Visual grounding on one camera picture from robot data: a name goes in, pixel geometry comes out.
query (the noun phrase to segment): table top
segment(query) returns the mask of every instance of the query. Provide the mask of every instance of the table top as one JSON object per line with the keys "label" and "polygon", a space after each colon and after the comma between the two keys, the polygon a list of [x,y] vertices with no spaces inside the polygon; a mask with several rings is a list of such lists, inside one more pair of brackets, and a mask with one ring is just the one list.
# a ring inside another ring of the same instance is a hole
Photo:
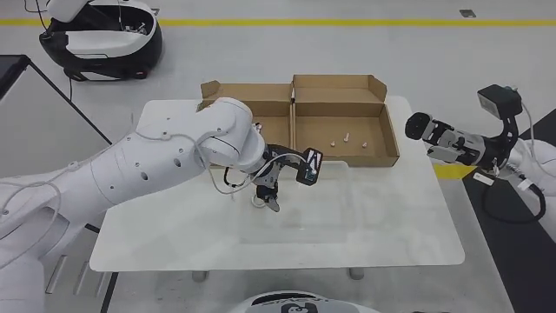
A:
{"label": "table top", "polygon": [[[195,111],[198,103],[151,101],[137,127],[177,111]],[[214,195],[214,187],[200,176],[110,209],[90,267],[97,271],[263,270],[462,263],[465,253],[426,148],[404,134],[412,115],[409,103],[388,96],[386,104],[400,159],[392,168],[349,169],[356,217],[344,237],[330,242],[244,242],[235,229],[230,231],[229,217],[219,213],[241,204],[225,196],[220,198],[227,200],[218,204],[204,198],[203,194]]]}

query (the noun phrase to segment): cardboard flap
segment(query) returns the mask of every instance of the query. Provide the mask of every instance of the cardboard flap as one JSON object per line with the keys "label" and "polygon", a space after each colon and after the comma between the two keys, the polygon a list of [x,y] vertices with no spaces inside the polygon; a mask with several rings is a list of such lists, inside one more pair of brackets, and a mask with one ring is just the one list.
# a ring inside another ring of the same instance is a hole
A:
{"label": "cardboard flap", "polygon": [[214,80],[201,84],[203,100],[231,97],[239,101],[290,103],[291,83],[219,83]]}
{"label": "cardboard flap", "polygon": [[387,86],[372,75],[295,75],[296,103],[384,103]]}
{"label": "cardboard flap", "polygon": [[219,83],[214,80],[201,84],[202,103],[199,109],[220,97],[230,97],[245,103],[253,116],[282,117],[290,112],[291,83]]}

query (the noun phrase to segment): yellow tape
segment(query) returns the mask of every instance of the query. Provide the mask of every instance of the yellow tape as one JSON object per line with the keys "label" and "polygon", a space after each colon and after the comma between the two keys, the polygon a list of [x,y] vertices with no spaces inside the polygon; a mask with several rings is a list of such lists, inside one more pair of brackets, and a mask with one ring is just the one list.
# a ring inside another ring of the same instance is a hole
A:
{"label": "yellow tape", "polygon": [[460,180],[477,167],[468,167],[460,164],[435,164],[434,172],[439,179]]}
{"label": "yellow tape", "polygon": [[[166,27],[553,27],[556,19],[489,20],[428,18],[160,18]],[[40,26],[38,18],[0,18],[3,26]]]}
{"label": "yellow tape", "polygon": [[[44,18],[44,24],[50,24],[50,19]],[[41,20],[38,18],[0,18],[0,25],[41,26]]]}

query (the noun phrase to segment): cardboard box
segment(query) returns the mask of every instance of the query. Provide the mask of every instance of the cardboard box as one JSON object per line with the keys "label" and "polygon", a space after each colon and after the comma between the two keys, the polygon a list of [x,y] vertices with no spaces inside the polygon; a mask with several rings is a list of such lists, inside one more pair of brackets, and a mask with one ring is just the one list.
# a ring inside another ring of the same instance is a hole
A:
{"label": "cardboard box", "polygon": [[352,167],[396,163],[400,152],[384,104],[384,83],[372,75],[296,75],[293,84],[296,150],[313,147],[325,159]]}
{"label": "cardboard box", "polygon": [[294,145],[294,110],[291,83],[219,83],[201,85],[200,109],[217,98],[231,97],[244,102],[253,112],[253,122],[261,123],[266,143],[289,148]]}

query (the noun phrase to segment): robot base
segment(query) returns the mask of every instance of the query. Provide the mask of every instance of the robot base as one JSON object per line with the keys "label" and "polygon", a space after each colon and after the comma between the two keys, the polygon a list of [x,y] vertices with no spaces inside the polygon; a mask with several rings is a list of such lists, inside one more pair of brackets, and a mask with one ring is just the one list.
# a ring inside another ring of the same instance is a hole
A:
{"label": "robot base", "polygon": [[70,23],[52,20],[39,40],[65,75],[76,81],[144,79],[162,54],[156,17],[146,4],[131,0],[121,8],[87,4]]}

